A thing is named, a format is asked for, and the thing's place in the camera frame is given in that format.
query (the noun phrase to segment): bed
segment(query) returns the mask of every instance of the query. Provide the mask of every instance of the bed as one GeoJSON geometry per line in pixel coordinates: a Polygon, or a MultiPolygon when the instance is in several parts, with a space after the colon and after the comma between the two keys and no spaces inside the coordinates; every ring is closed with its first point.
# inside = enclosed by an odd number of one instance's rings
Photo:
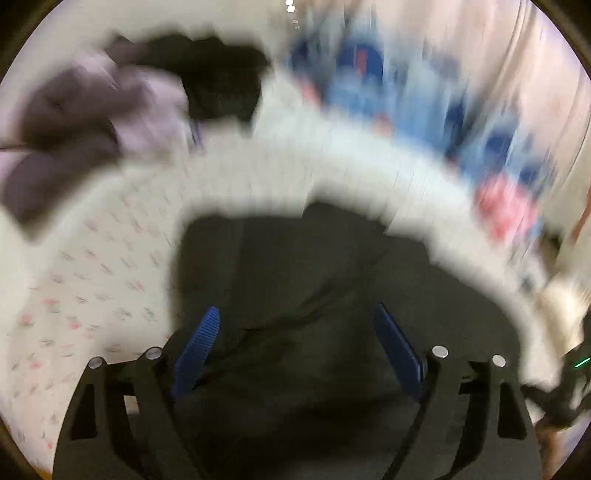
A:
{"type": "MultiPolygon", "coordinates": [[[[520,8],[530,7],[517,3],[510,8],[523,17],[520,8]]],[[[114,29],[133,37],[179,23],[186,31],[211,23],[225,36],[255,32],[272,56],[291,35],[282,2],[238,8],[154,1],[121,9],[114,1],[64,1],[0,85],[3,138],[10,138],[19,97],[81,44],[104,42],[114,29]]],[[[515,321],[522,380],[556,381],[560,361],[540,312],[520,290],[520,266],[510,263],[509,249],[489,241],[472,209],[472,189],[438,155],[323,115],[302,101],[281,68],[265,79],[252,132],[222,125],[205,129],[203,139],[205,153],[175,145],[166,155],[96,172],[34,242],[2,213],[0,268],[11,276],[0,285],[0,348],[8,353],[0,362],[0,413],[36,468],[51,471],[61,421],[89,358],[133,359],[171,335],[168,267],[185,223],[216,210],[297,216],[322,194],[380,219],[388,232],[422,239],[432,261],[494,298],[515,321]]]]}

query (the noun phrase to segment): blue gripper pad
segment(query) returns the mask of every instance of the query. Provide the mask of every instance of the blue gripper pad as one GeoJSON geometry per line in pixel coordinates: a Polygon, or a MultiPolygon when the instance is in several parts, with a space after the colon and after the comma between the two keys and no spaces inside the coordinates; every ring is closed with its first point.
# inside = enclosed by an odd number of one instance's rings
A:
{"type": "Polygon", "coordinates": [[[203,373],[203,365],[216,341],[220,330],[220,313],[209,307],[193,336],[187,342],[183,353],[174,364],[174,379],[171,395],[177,399],[190,393],[203,373]]]}
{"type": "Polygon", "coordinates": [[[423,380],[426,374],[421,359],[384,305],[379,304],[374,310],[372,321],[379,342],[394,368],[402,388],[415,400],[421,401],[423,380]]]}

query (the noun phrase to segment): blue object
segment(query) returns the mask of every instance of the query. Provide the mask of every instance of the blue object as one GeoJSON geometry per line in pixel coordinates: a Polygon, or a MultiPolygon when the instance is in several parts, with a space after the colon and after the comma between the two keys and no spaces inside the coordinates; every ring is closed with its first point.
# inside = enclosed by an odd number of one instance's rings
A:
{"type": "Polygon", "coordinates": [[[462,97],[455,103],[451,103],[447,110],[443,126],[444,145],[447,147],[446,155],[455,152],[462,142],[465,116],[466,105],[462,97]]]}
{"type": "Polygon", "coordinates": [[[374,77],[381,84],[384,79],[384,58],[370,42],[346,42],[336,59],[336,67],[337,72],[351,69],[363,80],[374,77]]]}
{"type": "Polygon", "coordinates": [[[463,142],[457,152],[457,163],[474,184],[506,169],[516,148],[515,134],[520,125],[519,113],[513,108],[490,114],[487,125],[463,142]]]}
{"type": "Polygon", "coordinates": [[[209,307],[183,353],[174,364],[174,379],[171,395],[177,399],[190,393],[203,373],[203,365],[216,341],[220,330],[220,313],[209,307]]]}
{"type": "Polygon", "coordinates": [[[423,380],[426,375],[421,359],[384,305],[380,304],[375,309],[372,321],[375,333],[396,372],[398,381],[408,395],[421,401],[423,380]]]}

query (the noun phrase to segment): clothing pile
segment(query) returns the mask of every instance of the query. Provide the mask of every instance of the clothing pile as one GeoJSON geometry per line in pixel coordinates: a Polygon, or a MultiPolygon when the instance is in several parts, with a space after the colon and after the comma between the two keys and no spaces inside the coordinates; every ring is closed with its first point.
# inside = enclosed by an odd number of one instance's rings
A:
{"type": "Polygon", "coordinates": [[[431,264],[422,243],[383,232],[324,203],[301,218],[214,215],[187,228],[176,275],[186,328],[170,343],[182,351],[211,305],[222,320],[199,387],[173,409],[208,477],[383,476],[418,404],[371,325],[380,302],[418,352],[500,354],[517,369],[502,310],[431,264]]]}
{"type": "Polygon", "coordinates": [[[477,189],[475,202],[491,237],[513,244],[535,231],[538,209],[527,191],[509,176],[490,176],[477,189]]]}
{"type": "Polygon", "coordinates": [[[215,36],[115,38],[27,99],[17,120],[23,145],[0,150],[2,203],[26,223],[78,177],[125,154],[162,149],[186,137],[188,123],[225,116],[249,122],[268,66],[255,47],[215,36]]]}
{"type": "MultiPolygon", "coordinates": [[[[344,112],[382,137],[435,151],[475,187],[503,174],[537,210],[537,199],[554,180],[554,164],[534,145],[517,103],[486,106],[473,80],[462,76],[458,58],[389,31],[374,9],[358,6],[306,12],[285,59],[303,98],[344,112]]],[[[512,240],[532,234],[529,228],[512,240]]],[[[492,237],[499,239],[496,232],[492,237]]]]}

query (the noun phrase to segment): black fabric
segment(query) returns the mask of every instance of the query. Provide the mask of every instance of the black fabric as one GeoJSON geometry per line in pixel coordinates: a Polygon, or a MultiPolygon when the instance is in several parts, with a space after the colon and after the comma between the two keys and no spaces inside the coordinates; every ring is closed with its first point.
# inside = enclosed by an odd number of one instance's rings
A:
{"type": "Polygon", "coordinates": [[[250,45],[226,45],[210,36],[192,40],[169,34],[138,43],[118,37],[107,53],[118,64],[166,70],[181,77],[189,115],[197,120],[235,116],[249,122],[261,95],[265,55],[250,45]]]}
{"type": "Polygon", "coordinates": [[[563,356],[558,386],[550,391],[542,385],[521,387],[523,395],[545,413],[544,424],[557,429],[572,427],[581,414],[591,410],[591,393],[586,393],[591,383],[591,362],[584,363],[591,358],[591,312],[587,312],[582,323],[583,342],[563,356]],[[578,407],[573,408],[576,398],[581,400],[578,407]]]}
{"type": "Polygon", "coordinates": [[[517,334],[491,301],[431,265],[421,243],[324,204],[301,219],[192,223],[177,262],[188,327],[208,305],[220,335],[175,404],[214,479],[379,479],[418,410],[372,330],[379,301],[419,351],[436,344],[516,368],[517,334]]]}

